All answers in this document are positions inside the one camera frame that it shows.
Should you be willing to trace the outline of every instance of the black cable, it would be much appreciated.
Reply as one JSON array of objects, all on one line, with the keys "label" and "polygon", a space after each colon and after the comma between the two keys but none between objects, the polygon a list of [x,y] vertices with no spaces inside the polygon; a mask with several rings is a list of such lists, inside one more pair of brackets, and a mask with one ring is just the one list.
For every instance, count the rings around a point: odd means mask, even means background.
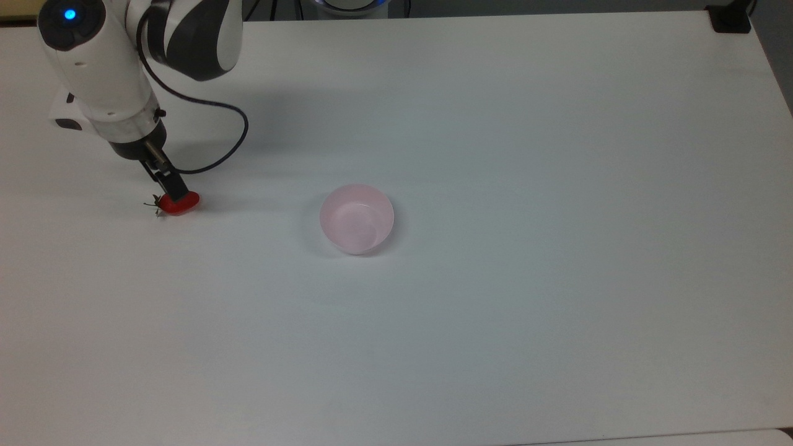
[{"label": "black cable", "polygon": [[273,5],[270,7],[270,21],[275,21],[276,8],[278,8],[278,0],[273,0]]},{"label": "black cable", "polygon": [[235,111],[235,112],[239,113],[239,115],[243,118],[244,127],[243,127],[242,134],[239,135],[239,139],[237,140],[236,143],[234,143],[234,146],[228,152],[226,152],[226,154],[223,155],[218,161],[215,161],[214,163],[211,163],[209,166],[204,166],[204,167],[201,167],[200,169],[193,169],[193,170],[188,170],[188,171],[183,171],[182,169],[177,169],[176,166],[174,166],[174,170],[177,173],[182,174],[182,175],[200,174],[200,173],[206,172],[206,171],[208,171],[210,169],[214,169],[215,167],[220,166],[220,164],[223,163],[225,160],[228,160],[229,156],[234,155],[234,152],[236,152],[237,149],[239,148],[239,146],[242,145],[243,141],[245,140],[245,136],[247,136],[247,131],[248,131],[247,115],[245,114],[245,112],[240,110],[238,107],[235,107],[235,106],[232,106],[232,105],[229,105],[229,104],[224,104],[223,102],[214,102],[214,101],[207,101],[205,99],[191,98],[190,96],[187,96],[186,94],[179,93],[178,91],[176,91],[173,88],[171,88],[168,85],[166,85],[165,82],[163,82],[159,77],[157,77],[156,74],[154,74],[154,71],[151,69],[151,65],[149,65],[148,61],[146,60],[146,55],[144,54],[144,46],[143,46],[144,25],[148,21],[148,16],[149,16],[150,12],[151,12],[151,10],[146,10],[144,15],[140,18],[140,23],[138,23],[138,29],[137,29],[137,32],[135,33],[135,42],[138,45],[138,57],[140,58],[140,62],[143,63],[144,67],[146,68],[146,72],[151,76],[151,78],[154,79],[155,82],[157,82],[165,91],[167,91],[168,93],[171,93],[172,95],[176,96],[177,98],[183,99],[183,100],[185,100],[187,102],[193,102],[193,103],[202,104],[202,105],[205,105],[205,106],[213,106],[213,107],[220,107],[220,108],[223,108],[223,109],[229,109],[229,110],[232,110],[232,111]]},{"label": "black cable", "polygon": [[255,2],[253,2],[253,6],[251,7],[251,10],[248,11],[248,14],[247,14],[247,16],[245,16],[245,20],[244,21],[249,21],[251,19],[251,16],[253,15],[253,12],[256,11],[256,6],[259,5],[260,1],[261,0],[256,0]]},{"label": "black cable", "polygon": [[303,18],[303,3],[300,0],[295,0],[295,14],[301,19]]}]

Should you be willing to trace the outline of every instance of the white table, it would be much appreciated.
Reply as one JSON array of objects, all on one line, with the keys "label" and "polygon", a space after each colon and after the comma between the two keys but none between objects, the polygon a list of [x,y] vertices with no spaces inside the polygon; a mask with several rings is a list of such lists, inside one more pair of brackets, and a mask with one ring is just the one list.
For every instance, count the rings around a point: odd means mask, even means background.
[{"label": "white table", "polygon": [[[165,73],[252,126],[164,219],[139,165],[46,123],[38,45],[0,30],[0,444],[793,425],[793,120],[755,34],[704,12],[249,24],[229,75]],[[181,167],[239,132],[159,97]],[[345,183],[393,200],[375,256],[319,229]]]}]

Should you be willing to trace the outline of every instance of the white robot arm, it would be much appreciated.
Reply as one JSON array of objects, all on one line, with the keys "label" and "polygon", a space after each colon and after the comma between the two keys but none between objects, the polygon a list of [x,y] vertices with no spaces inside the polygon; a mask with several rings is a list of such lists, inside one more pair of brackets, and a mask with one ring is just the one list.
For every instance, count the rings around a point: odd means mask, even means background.
[{"label": "white robot arm", "polygon": [[50,118],[96,133],[118,155],[139,160],[172,202],[188,190],[162,151],[164,112],[136,48],[196,80],[231,70],[242,42],[241,0],[47,0],[38,29],[63,88]]}]

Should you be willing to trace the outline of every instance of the bowl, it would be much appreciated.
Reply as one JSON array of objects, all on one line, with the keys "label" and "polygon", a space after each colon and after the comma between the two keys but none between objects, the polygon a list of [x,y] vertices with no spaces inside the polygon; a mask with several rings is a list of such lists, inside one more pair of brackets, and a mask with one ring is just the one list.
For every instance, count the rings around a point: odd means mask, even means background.
[{"label": "bowl", "polygon": [[347,254],[375,249],[391,233],[394,208],[388,197],[366,184],[348,184],[334,190],[320,208],[325,236]]}]

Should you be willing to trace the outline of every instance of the black bracket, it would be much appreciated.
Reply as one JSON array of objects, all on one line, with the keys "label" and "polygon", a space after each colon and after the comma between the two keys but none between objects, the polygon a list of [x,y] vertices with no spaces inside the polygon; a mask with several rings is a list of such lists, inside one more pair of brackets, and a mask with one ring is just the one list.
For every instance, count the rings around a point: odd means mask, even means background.
[{"label": "black bracket", "polygon": [[717,33],[749,34],[752,24],[746,9],[752,0],[733,0],[727,6],[708,5],[705,10],[711,16],[711,25]]}]

